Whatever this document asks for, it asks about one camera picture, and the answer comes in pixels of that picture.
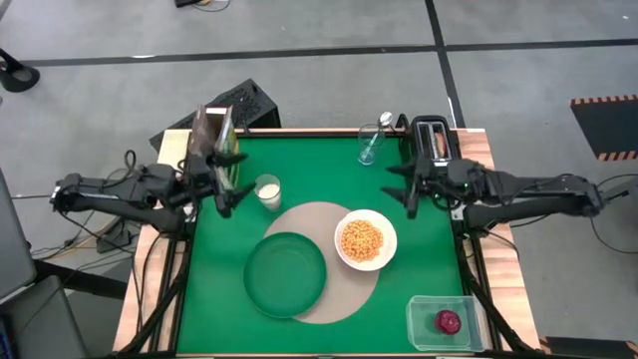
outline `milk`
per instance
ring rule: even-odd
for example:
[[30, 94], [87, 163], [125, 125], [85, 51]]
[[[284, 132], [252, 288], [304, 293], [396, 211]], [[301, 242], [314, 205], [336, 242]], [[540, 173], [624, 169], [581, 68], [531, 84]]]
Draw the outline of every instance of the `milk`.
[[279, 185], [275, 183], [269, 183], [260, 188], [257, 196], [263, 205], [270, 210], [277, 210], [281, 205], [281, 190], [279, 190]]

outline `clear glass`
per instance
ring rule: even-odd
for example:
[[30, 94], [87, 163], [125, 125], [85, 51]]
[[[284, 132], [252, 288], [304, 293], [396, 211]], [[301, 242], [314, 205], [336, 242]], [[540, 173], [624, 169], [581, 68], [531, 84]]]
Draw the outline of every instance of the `clear glass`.
[[366, 125], [359, 129], [359, 163], [369, 166], [375, 161], [375, 152], [386, 138], [386, 134], [377, 125]]
[[272, 211], [281, 206], [281, 182], [273, 175], [261, 175], [255, 180], [255, 194]]

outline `white bowl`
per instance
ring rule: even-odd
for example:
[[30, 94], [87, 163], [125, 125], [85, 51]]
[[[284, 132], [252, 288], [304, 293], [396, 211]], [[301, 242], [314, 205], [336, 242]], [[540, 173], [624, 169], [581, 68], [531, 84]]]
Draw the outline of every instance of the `white bowl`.
[[[343, 252], [343, 249], [341, 249], [341, 234], [343, 233], [343, 229], [353, 220], [368, 220], [372, 225], [381, 230], [383, 234], [383, 245], [379, 248], [379, 255], [374, 257], [374, 259], [358, 262], [354, 259], [350, 259]], [[363, 271], [378, 270], [388, 264], [390, 259], [395, 255], [397, 251], [397, 233], [390, 221], [382, 214], [369, 209], [354, 210], [348, 213], [348, 215], [337, 224], [337, 228], [335, 229], [335, 247], [341, 259], [351, 267]]]

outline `cereal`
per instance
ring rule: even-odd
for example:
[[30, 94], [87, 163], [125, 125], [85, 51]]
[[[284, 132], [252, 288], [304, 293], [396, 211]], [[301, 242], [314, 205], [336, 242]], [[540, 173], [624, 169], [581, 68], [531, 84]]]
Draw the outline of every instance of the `cereal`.
[[383, 234], [367, 220], [354, 220], [346, 224], [341, 234], [341, 249], [358, 262], [372, 260], [379, 255]]

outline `green tablecloth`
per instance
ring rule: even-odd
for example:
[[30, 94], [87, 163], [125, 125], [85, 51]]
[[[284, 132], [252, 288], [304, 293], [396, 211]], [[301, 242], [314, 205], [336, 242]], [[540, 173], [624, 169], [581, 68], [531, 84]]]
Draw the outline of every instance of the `green tablecloth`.
[[[208, 199], [199, 214], [178, 353], [414, 353], [407, 336], [406, 305], [413, 295], [462, 295], [447, 213], [427, 200], [416, 219], [380, 191], [404, 186], [385, 171], [401, 162], [397, 139], [386, 139], [373, 165], [357, 162], [357, 139], [241, 139], [249, 158], [240, 182], [262, 174], [279, 177], [283, 204], [267, 211], [252, 194], [221, 218]], [[259, 312], [242, 283], [243, 264], [272, 221], [287, 208], [329, 201], [385, 215], [395, 227], [395, 257], [382, 269], [366, 304], [331, 324], [274, 319]]]

